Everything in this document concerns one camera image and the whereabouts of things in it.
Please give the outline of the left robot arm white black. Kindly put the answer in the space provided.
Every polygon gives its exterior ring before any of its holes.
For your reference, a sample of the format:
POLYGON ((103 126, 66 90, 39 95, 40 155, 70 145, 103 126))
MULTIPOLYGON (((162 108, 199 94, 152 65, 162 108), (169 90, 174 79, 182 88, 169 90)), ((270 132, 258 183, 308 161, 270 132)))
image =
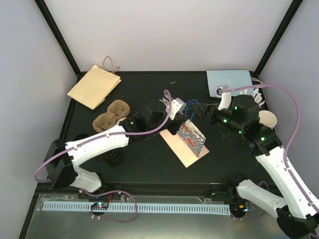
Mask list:
POLYGON ((96 172, 85 170, 81 165, 100 154, 149 139, 165 129, 176 134, 187 121, 182 112, 185 107, 185 102, 179 98, 171 102, 152 100, 141 112, 104 132, 67 143, 55 140, 45 158, 45 169, 52 187, 63 189, 72 186, 90 192, 96 199, 103 198, 107 186, 96 172))

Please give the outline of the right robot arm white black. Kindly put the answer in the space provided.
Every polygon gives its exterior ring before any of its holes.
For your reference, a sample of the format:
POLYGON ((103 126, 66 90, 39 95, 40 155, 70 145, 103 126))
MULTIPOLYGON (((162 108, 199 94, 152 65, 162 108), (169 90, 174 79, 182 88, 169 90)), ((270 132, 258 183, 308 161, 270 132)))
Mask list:
POLYGON ((291 239, 305 236, 316 238, 319 200, 284 157, 285 149, 276 133, 260 123, 259 105, 254 98, 238 95, 232 98, 231 109, 200 103, 192 103, 189 108, 206 124, 217 123, 247 142, 252 155, 268 172, 281 193, 277 196, 246 179, 227 187, 228 198, 233 201, 243 198, 254 203, 271 215, 283 233, 291 239))

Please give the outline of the blue checkered paper bag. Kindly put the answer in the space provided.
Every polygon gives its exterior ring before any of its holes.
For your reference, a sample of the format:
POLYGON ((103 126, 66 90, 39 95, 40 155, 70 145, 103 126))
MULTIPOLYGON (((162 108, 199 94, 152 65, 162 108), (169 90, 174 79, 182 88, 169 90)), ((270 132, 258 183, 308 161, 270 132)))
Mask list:
POLYGON ((162 130, 160 135, 182 164, 188 168, 209 152, 204 146, 206 138, 189 119, 182 124, 178 123, 176 129, 175 135, 167 129, 162 130))

